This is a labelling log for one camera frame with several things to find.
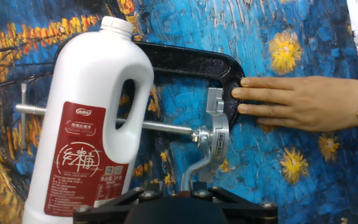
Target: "yellow flower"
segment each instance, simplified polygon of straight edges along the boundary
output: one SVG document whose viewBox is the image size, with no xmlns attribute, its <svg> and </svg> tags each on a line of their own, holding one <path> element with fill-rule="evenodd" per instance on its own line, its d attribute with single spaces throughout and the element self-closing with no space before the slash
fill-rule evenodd
<svg viewBox="0 0 358 224">
<path fill-rule="evenodd" d="M 347 28 L 347 31 L 353 35 L 352 27 L 350 25 L 348 25 L 346 28 Z"/>
<path fill-rule="evenodd" d="M 291 184 L 296 184 L 301 175 L 308 174 L 309 164 L 300 152 L 295 151 L 295 148 L 292 149 L 292 152 L 289 152 L 287 148 L 284 150 L 286 154 L 283 155 L 283 159 L 280 161 L 283 166 L 284 179 Z"/>
<path fill-rule="evenodd" d="M 279 75 L 294 71 L 296 61 L 299 61 L 302 55 L 298 36 L 287 31 L 275 35 L 269 42 L 269 52 L 272 54 L 272 69 Z"/>
<path fill-rule="evenodd" d="M 334 137 L 333 134 L 322 134 L 318 139 L 318 148 L 326 162 L 328 160 L 336 161 L 336 153 L 340 146 L 336 141 L 337 137 Z"/>
<path fill-rule="evenodd" d="M 227 159 L 225 159 L 224 162 L 222 163 L 222 165 L 220 165 L 219 167 L 221 168 L 222 172 L 229 172 L 230 171 L 229 161 L 227 161 Z"/>
</svg>

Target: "bolt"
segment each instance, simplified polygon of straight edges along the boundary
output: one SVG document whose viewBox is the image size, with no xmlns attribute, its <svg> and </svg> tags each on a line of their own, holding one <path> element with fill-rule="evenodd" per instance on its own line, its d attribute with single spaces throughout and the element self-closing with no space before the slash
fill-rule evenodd
<svg viewBox="0 0 358 224">
<path fill-rule="evenodd" d="M 26 93 L 27 93 L 27 84 L 26 83 L 22 83 L 22 104 L 25 104 L 26 102 Z M 21 131 L 21 148 L 22 149 L 27 149 L 27 143 L 25 141 L 25 113 L 21 114 L 21 126 L 22 126 L 22 131 Z"/>
<path fill-rule="evenodd" d="M 155 195 L 154 191 L 148 190 L 142 193 L 142 196 L 145 198 L 150 198 L 153 197 Z"/>
<path fill-rule="evenodd" d="M 260 206 L 262 206 L 263 208 L 266 208 L 266 209 L 274 209 L 274 208 L 277 208 L 277 205 L 273 202 L 262 202 L 260 204 Z"/>
<path fill-rule="evenodd" d="M 143 191 L 143 188 L 142 187 L 135 187 L 134 188 L 134 191 L 139 193 L 139 192 L 142 192 Z"/>
<path fill-rule="evenodd" d="M 206 198 L 210 195 L 210 192 L 207 191 L 207 190 L 197 190 L 195 193 L 194 193 L 194 196 L 196 197 L 200 197 L 200 198 Z"/>
<path fill-rule="evenodd" d="M 21 113 L 44 115 L 47 109 L 44 107 L 41 107 L 41 106 L 18 104 L 18 105 L 16 105 L 16 110 Z M 126 121 L 126 119 L 117 118 L 116 123 L 124 124 L 125 121 Z M 144 129 L 148 129 L 148 130 L 163 131 L 163 132 L 173 133 L 173 134 L 189 134 L 189 135 L 192 135 L 192 138 L 193 138 L 193 132 L 194 132 L 193 129 L 190 127 L 165 124 L 165 123 L 155 122 L 155 121 L 143 121 L 142 127 Z"/>
<path fill-rule="evenodd" d="M 76 211 L 77 212 L 87 212 L 87 211 L 89 211 L 89 210 L 91 210 L 92 209 L 92 207 L 90 207 L 89 205 L 80 205 L 77 209 L 76 209 Z"/>
</svg>

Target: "wrist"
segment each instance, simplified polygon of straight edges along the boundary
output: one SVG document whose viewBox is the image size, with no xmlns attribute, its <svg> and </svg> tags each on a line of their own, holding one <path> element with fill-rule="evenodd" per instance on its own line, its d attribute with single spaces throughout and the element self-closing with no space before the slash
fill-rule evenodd
<svg viewBox="0 0 358 224">
<path fill-rule="evenodd" d="M 352 80 L 352 85 L 350 86 L 350 100 L 353 110 L 351 114 L 350 125 L 351 127 L 358 126 L 358 80 Z"/>
</svg>

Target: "white plastic bottle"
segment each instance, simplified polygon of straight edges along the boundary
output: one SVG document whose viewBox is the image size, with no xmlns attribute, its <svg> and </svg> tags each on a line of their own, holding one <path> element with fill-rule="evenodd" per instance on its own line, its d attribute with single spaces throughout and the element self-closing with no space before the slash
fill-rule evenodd
<svg viewBox="0 0 358 224">
<path fill-rule="evenodd" d="M 72 224 L 80 205 L 98 207 L 128 191 L 154 80 L 133 25 L 104 17 L 99 32 L 80 34 L 60 52 L 48 96 L 23 224 Z M 135 97 L 116 129 L 122 85 Z"/>
</svg>

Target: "painted canvas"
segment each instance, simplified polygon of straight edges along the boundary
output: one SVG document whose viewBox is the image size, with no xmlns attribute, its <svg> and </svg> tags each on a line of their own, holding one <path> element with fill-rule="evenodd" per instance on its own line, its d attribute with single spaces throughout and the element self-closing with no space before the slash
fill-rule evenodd
<svg viewBox="0 0 358 224">
<path fill-rule="evenodd" d="M 137 41 L 230 55 L 247 77 L 358 79 L 346 0 L 0 0 L 0 223 L 21 223 L 42 131 L 40 116 L 20 125 L 21 83 L 28 103 L 45 106 L 58 46 L 98 30 L 103 16 L 133 23 Z M 157 77 L 146 118 L 201 125 L 210 85 Z M 144 131 L 131 187 L 163 180 L 175 194 L 201 157 L 182 136 Z M 307 133 L 242 116 L 213 185 L 277 203 L 280 223 L 358 223 L 358 128 Z"/>
</svg>

